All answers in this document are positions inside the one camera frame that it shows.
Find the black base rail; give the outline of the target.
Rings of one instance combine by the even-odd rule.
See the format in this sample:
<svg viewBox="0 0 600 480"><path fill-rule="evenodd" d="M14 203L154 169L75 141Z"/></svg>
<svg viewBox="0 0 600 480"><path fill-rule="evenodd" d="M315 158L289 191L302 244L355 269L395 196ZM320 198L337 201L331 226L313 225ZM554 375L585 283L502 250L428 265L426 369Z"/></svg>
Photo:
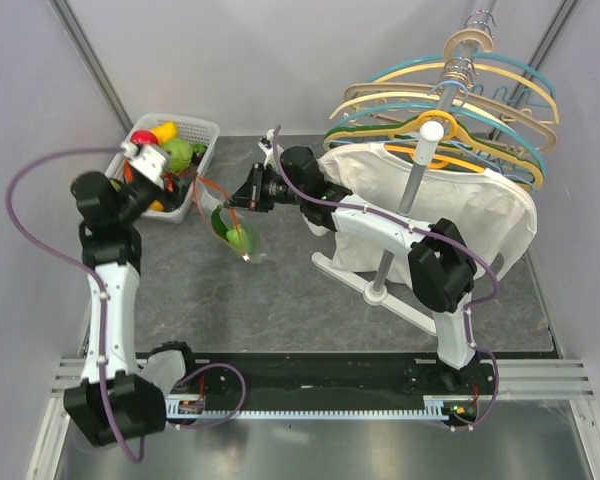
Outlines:
<svg viewBox="0 0 600 480"><path fill-rule="evenodd" d="M196 376L166 397L172 424L227 420L413 420L473 425L498 397L497 364L455 371L433 354L192 354Z"/></svg>

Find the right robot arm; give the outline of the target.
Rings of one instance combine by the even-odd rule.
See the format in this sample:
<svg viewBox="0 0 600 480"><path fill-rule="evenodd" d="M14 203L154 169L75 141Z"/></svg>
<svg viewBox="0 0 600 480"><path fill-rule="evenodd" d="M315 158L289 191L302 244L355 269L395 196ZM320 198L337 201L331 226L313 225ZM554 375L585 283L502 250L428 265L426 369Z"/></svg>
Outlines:
<svg viewBox="0 0 600 480"><path fill-rule="evenodd" d="M358 237L406 261L407 284L432 313L439 384L453 394L469 387L480 360L468 307L477 266L456 225L447 219L434 224L401 219L366 202L329 180L308 147L274 150L270 158L251 167L226 207L266 213L278 204L296 205L310 225Z"/></svg>

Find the yellow orange fruit toy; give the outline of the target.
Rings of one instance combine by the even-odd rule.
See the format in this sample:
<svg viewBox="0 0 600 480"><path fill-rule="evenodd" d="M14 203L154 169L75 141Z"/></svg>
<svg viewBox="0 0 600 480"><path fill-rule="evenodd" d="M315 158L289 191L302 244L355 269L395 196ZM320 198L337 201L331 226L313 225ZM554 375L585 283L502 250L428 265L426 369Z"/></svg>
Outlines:
<svg viewBox="0 0 600 480"><path fill-rule="evenodd" d="M159 201L153 201L150 204L149 209L152 210L152 211L163 212L164 211L164 206Z"/></svg>

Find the orange carrot toy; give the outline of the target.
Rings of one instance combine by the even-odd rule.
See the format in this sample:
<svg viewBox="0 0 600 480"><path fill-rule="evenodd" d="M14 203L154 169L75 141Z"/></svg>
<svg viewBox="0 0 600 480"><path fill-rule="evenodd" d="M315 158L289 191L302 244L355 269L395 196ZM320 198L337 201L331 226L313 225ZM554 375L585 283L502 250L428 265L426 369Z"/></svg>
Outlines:
<svg viewBox="0 0 600 480"><path fill-rule="evenodd" d="M133 172L127 160L124 161L123 165L123 179L126 183L131 183L133 180Z"/></svg>

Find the white t-shirt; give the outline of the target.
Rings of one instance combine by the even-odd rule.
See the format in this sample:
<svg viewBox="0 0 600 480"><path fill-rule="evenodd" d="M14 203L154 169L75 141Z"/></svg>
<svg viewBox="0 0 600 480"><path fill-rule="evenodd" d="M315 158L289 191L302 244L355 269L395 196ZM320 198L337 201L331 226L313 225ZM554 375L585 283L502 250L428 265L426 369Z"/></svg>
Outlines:
<svg viewBox="0 0 600 480"><path fill-rule="evenodd" d="M377 143L339 146L317 163L327 180L393 212L412 169L405 154ZM486 263L502 257L498 279L526 252L537 232L537 210L530 194L490 169L427 170L409 217L429 224L441 218L452 221L467 247Z"/></svg>

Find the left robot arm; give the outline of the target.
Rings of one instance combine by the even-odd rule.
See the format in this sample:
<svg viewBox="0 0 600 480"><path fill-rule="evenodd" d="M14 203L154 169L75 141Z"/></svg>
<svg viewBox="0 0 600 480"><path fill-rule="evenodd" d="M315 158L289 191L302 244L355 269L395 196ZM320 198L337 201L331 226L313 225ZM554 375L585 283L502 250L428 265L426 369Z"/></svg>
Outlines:
<svg viewBox="0 0 600 480"><path fill-rule="evenodd" d="M164 430L166 398L188 393L199 382L198 367L187 361L184 342L168 342L149 354L145 365L134 344L136 293L142 240L134 223L159 188L136 177L115 187L102 172L78 176L70 187L82 221L82 264L91 292L89 341L77 386L64 393L64 407L86 440L104 447Z"/></svg>

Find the small green fruit toy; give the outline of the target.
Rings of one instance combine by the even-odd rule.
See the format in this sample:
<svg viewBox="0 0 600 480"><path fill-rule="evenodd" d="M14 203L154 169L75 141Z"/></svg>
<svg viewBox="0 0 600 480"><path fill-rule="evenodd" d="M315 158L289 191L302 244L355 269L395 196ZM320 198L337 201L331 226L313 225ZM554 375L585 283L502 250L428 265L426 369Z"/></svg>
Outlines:
<svg viewBox="0 0 600 480"><path fill-rule="evenodd" d="M242 226L229 229L226 240L232 247L246 253L253 252L256 246L254 236Z"/></svg>

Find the orange plastic hanger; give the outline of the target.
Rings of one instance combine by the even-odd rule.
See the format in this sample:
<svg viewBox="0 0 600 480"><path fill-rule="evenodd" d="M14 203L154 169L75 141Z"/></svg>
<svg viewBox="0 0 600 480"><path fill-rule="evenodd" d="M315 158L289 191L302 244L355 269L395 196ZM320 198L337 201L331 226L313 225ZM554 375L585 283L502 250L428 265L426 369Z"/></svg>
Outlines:
<svg viewBox="0 0 600 480"><path fill-rule="evenodd" d="M439 144L452 138L458 128L457 121L448 113L440 110L425 112L415 120L405 122L392 133L387 134L390 143L402 142L404 136L411 136L415 140L415 146L389 146L387 150L392 153L407 153L414 166L423 166L429 170L458 167L470 173L483 173L484 167L437 153Z"/></svg>

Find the red apple toy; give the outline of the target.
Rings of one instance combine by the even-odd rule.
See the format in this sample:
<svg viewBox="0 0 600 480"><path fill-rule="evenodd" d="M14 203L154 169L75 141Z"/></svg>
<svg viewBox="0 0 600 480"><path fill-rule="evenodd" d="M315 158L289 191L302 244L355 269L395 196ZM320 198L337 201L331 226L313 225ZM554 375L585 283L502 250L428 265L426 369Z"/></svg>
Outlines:
<svg viewBox="0 0 600 480"><path fill-rule="evenodd" d="M136 130L134 131L129 141L136 145L158 145L159 140L156 135L150 130Z"/></svg>

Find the clear zip top bag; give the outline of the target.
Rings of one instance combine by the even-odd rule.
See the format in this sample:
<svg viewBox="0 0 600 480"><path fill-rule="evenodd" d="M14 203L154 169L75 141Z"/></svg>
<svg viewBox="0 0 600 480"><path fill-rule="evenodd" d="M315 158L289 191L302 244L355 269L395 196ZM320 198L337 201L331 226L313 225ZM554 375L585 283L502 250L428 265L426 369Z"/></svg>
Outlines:
<svg viewBox="0 0 600 480"><path fill-rule="evenodd" d="M226 208L224 206L225 201L230 196L228 192L223 189L217 183L202 177L197 176L192 184L193 188L193 199L196 210L201 216L204 225L209 229L213 238L219 241L224 247L228 248L233 254L246 263L259 264L264 262L268 255L264 251L263 243L259 234L259 231L251 225L235 208ZM222 241L213 231L211 226L211 213L218 206L222 204L224 210L222 212L222 218L229 229L242 226L249 231L255 239L256 246L253 252L246 253L232 247L228 242Z"/></svg>

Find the white plastic basket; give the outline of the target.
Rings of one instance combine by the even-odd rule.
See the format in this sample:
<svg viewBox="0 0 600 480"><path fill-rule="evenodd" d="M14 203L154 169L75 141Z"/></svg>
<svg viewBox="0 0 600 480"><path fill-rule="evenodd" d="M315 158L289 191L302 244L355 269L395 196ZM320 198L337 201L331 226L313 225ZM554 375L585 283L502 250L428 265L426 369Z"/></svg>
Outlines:
<svg viewBox="0 0 600 480"><path fill-rule="evenodd" d="M200 142L207 146L207 151L201 162L199 164L192 162L187 170L179 174L195 172L196 176L204 177L213 159L216 141L220 134L219 126L214 122L170 113L148 113L135 122L126 135L125 141L129 141L131 134L136 130L151 130L167 122L174 122L177 125L177 138L184 139L190 144ZM179 224L184 220L193 202L193 188L191 186L182 205L163 205L163 212L149 209L143 214L143 217Z"/></svg>

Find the dark mangosteen toy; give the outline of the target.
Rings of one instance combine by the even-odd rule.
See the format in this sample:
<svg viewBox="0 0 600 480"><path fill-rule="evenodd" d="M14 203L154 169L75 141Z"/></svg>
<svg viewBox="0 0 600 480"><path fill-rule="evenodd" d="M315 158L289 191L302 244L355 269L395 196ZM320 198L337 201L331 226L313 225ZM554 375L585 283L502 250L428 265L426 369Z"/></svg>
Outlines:
<svg viewBox="0 0 600 480"><path fill-rule="evenodd" d="M191 161L199 164L207 151L207 146L200 142L191 143L190 146L192 149Z"/></svg>

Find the clothes rack stand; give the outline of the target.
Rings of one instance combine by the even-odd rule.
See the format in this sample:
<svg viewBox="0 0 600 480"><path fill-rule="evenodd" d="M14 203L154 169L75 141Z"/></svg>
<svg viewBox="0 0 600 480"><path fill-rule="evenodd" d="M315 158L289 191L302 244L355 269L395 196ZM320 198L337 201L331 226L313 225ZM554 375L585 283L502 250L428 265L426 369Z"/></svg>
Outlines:
<svg viewBox="0 0 600 480"><path fill-rule="evenodd" d="M486 51L493 48L493 38L490 33L489 23L493 20L492 11L494 10L495 5L495 0L477 2L475 10L466 20L464 26L468 27L470 23L473 23L476 27L476 31L468 37L468 39L460 42L462 45L461 55L463 58L457 62L457 70L465 72L470 71L475 53L480 49ZM468 81L462 79L450 81L443 78L433 87L433 90L439 93L439 100L436 104L436 108L440 111L448 112L452 107L458 92L461 90L468 90ZM399 214L406 215L413 206L424 174L433 159L436 146L435 143L425 140L417 142L415 148L415 161L398 207ZM319 252L312 255L312 261L315 266L361 293L363 299L368 304L372 306L382 306L396 314L399 318L409 322L427 334L434 336L436 330L434 321L431 318L387 292L385 280L387 279L389 269L394 259L394 254L389 251L384 251L375 279L366 281L355 273L335 269L332 260Z"/></svg>

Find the beige wooden hanger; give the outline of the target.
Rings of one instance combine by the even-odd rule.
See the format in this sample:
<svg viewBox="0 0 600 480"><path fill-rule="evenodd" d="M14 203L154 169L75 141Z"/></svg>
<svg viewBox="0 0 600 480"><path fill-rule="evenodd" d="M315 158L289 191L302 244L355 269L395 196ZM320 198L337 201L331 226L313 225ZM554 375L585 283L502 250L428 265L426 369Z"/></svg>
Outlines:
<svg viewBox="0 0 600 480"><path fill-rule="evenodd" d="M419 83L401 83L401 82L389 82L389 83L356 83L349 86L343 94L345 101L354 99L354 93L387 93L390 92L402 92L402 93L416 93L421 98L428 97L429 92L433 90L433 86L429 84ZM487 98L485 96L469 93L468 103L482 109L493 110L496 113L503 114L506 118L511 119L514 123L520 123L532 130L543 135L546 139L544 145L537 148L541 153L549 152L557 144L557 134L555 131L548 126L547 123L542 123L540 120L534 118L531 113L525 113L522 110L515 109L503 102Z"/></svg>

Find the teal hanger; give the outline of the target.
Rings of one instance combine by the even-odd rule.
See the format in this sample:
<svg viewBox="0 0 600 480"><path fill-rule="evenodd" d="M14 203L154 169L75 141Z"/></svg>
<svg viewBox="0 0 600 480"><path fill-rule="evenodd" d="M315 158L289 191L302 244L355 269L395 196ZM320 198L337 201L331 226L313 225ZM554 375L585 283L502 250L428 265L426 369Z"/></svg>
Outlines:
<svg viewBox="0 0 600 480"><path fill-rule="evenodd" d="M534 118L540 120L542 123L547 123L550 128L551 125L557 125L559 123L558 107L554 98L554 87L540 72L517 60L492 53L476 53L474 58L478 60L486 59L513 66L524 72L525 75L521 76L516 72L490 64L473 63L471 68L496 76L507 77L514 80L521 88L513 93L509 93L508 87L506 85L501 85L493 91L490 97L488 97L484 93L484 86L481 83L477 83L468 87L469 93L479 94L503 102L506 105L522 110L525 113L531 113ZM507 125L514 123L503 114L499 115L500 118L497 122Z"/></svg>

